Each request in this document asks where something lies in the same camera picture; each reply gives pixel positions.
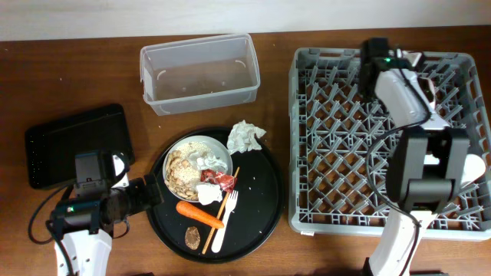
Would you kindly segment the pink bowl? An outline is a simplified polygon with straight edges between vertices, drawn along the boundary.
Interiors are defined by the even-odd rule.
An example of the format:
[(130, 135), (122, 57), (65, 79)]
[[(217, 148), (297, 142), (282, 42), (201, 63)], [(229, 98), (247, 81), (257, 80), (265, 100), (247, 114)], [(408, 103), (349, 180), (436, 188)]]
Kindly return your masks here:
[[(425, 55), (425, 53), (423, 53), (422, 51), (405, 51), (404, 57), (409, 60), (409, 62), (417, 72), (423, 71), (424, 63), (427, 60), (427, 56)], [(420, 85), (421, 90), (428, 99), (431, 110), (434, 110), (436, 106), (436, 91), (433, 81), (428, 77), (418, 77), (418, 84)]]

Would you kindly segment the small white tissue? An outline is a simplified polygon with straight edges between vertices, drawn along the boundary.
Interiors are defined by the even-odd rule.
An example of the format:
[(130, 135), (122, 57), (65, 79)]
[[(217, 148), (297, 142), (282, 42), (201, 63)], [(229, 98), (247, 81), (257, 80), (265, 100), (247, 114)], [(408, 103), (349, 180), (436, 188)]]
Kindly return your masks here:
[(201, 205), (209, 205), (222, 201), (222, 190), (219, 185), (202, 183), (196, 186), (198, 201)]

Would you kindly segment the clear plastic wrap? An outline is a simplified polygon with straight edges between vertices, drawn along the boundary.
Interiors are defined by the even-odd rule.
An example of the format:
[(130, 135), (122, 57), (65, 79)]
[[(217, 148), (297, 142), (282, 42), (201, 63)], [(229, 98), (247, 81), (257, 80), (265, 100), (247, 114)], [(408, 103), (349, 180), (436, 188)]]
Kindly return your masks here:
[(216, 157), (213, 152), (194, 152), (187, 157), (190, 165), (198, 170), (211, 169), (225, 172), (228, 169), (226, 162)]

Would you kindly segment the red snack wrapper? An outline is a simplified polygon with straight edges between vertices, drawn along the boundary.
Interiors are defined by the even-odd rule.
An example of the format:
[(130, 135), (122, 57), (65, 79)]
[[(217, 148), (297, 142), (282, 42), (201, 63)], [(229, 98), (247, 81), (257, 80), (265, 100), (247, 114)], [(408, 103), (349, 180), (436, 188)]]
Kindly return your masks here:
[(211, 169), (203, 170), (200, 180), (202, 182), (219, 185), (221, 190), (229, 193), (234, 190), (236, 184), (236, 177)]

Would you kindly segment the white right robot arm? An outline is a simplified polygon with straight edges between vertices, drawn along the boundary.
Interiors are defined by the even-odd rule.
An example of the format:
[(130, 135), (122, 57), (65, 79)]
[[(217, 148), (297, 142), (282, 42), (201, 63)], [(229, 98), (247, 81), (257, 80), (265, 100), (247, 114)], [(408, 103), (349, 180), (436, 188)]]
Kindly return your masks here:
[(436, 112), (433, 81), (417, 74), (425, 59), (421, 52), (391, 49), (386, 38), (369, 38), (361, 46), (359, 91), (380, 100), (395, 125), (367, 154), (400, 134), (382, 198), (390, 213), (381, 242), (364, 263), (366, 275), (407, 275), (423, 233), (457, 196), (463, 180), (470, 140)]

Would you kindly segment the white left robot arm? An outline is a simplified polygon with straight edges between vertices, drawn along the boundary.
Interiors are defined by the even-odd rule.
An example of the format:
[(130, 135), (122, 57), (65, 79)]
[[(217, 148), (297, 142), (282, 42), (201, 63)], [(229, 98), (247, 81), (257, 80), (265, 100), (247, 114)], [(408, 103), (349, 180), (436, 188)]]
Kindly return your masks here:
[(122, 152), (75, 156), (74, 196), (62, 199), (46, 226), (54, 239), (59, 275), (105, 275), (114, 226), (163, 202), (154, 175), (130, 180)]

